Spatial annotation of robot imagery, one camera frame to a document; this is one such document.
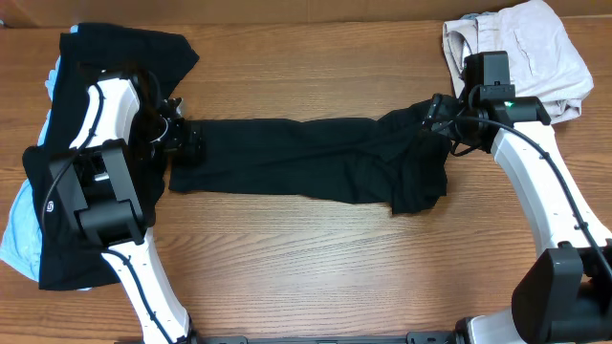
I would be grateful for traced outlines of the black t-shirt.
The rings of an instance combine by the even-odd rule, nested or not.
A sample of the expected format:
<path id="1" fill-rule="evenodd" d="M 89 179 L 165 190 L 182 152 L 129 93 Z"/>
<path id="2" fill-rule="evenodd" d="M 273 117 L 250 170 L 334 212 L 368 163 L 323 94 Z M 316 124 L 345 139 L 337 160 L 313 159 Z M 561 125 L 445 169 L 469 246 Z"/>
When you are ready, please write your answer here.
<path id="1" fill-rule="evenodd" d="M 427 210 L 447 193 L 450 150 L 449 139 L 422 128 L 429 106 L 379 119 L 200 120 L 201 159 L 173 162 L 169 188 L 388 204 L 395 214 Z"/>

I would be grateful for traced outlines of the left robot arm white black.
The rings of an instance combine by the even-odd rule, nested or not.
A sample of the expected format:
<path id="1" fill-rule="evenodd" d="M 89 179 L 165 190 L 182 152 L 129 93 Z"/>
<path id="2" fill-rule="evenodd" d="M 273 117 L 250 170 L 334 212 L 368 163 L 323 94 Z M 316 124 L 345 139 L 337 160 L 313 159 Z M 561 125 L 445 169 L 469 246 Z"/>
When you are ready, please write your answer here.
<path id="1" fill-rule="evenodd" d="M 191 317 L 170 286 L 156 249 L 155 202 L 142 168 L 173 157 L 195 163 L 203 132 L 166 98 L 150 71 L 101 70 L 87 88 L 89 104 L 67 152 L 49 163 L 56 195 L 80 248 L 118 276 L 145 343 L 197 343 Z"/>

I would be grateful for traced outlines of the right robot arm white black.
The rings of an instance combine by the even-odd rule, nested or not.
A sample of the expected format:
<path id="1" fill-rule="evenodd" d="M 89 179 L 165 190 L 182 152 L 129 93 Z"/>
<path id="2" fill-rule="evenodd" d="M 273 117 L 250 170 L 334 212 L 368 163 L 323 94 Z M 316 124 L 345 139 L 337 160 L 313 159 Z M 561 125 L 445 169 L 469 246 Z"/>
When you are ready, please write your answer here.
<path id="1" fill-rule="evenodd" d="M 419 342 L 592 343 L 611 337 L 611 232 L 592 212 L 559 153 L 538 97 L 518 97 L 506 52 L 464 60 L 466 89 L 451 111 L 435 95 L 427 131 L 482 150 L 504 170 L 531 227 L 537 259 L 511 305 L 467 317 Z"/>

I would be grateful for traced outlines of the folded beige pants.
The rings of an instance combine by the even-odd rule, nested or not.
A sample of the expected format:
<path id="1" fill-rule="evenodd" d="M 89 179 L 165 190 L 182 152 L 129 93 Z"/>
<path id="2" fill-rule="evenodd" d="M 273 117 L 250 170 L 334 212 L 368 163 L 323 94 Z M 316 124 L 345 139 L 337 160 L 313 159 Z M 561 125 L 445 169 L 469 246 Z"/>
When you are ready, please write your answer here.
<path id="1" fill-rule="evenodd" d="M 578 118 L 582 102 L 594 88 L 593 77 L 560 18 L 543 1 L 447 21 L 442 47 L 458 97 L 465 88 L 467 56 L 507 52 L 516 94 L 539 97 L 553 123 Z"/>

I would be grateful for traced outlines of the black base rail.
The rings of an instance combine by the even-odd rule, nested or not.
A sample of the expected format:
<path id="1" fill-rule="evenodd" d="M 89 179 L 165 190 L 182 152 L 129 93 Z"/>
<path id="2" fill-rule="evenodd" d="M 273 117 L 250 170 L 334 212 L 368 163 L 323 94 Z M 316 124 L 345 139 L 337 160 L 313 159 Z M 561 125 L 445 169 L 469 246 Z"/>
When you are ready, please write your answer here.
<path id="1" fill-rule="evenodd" d="M 181 344 L 466 344 L 454 331 L 409 332 L 404 335 L 246 338 L 245 336 L 203 337 L 197 333 L 178 340 Z"/>

